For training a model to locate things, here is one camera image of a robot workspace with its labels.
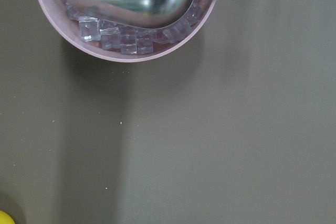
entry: gray table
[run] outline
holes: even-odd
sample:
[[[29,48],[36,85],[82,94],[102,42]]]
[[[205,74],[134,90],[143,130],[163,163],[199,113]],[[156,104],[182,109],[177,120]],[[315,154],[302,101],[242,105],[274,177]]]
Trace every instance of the gray table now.
[[[218,0],[120,64],[0,0],[0,209],[17,224],[334,224],[336,0]]]

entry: plastic container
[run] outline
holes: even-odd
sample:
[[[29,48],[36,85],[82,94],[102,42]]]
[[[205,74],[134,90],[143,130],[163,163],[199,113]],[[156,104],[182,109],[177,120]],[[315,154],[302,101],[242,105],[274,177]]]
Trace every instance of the plastic container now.
[[[200,0],[199,6],[204,10],[204,16],[201,21],[193,26],[193,31],[184,40],[175,44],[156,45],[154,52],[146,55],[123,55],[120,52],[106,51],[100,48],[99,42],[83,42],[79,36],[79,26],[77,22],[70,20],[67,16],[66,7],[62,0],[38,0],[43,12],[47,16],[53,27],[66,39],[80,50],[110,61],[116,62],[140,62],[147,61],[167,55],[177,48],[187,43],[204,25],[209,17],[216,0]]]

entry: yellow ball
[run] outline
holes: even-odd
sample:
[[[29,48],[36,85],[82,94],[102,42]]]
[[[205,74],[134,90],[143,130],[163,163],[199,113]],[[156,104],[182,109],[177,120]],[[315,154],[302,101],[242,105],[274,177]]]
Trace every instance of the yellow ball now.
[[[15,222],[8,214],[0,210],[0,224],[15,224]]]

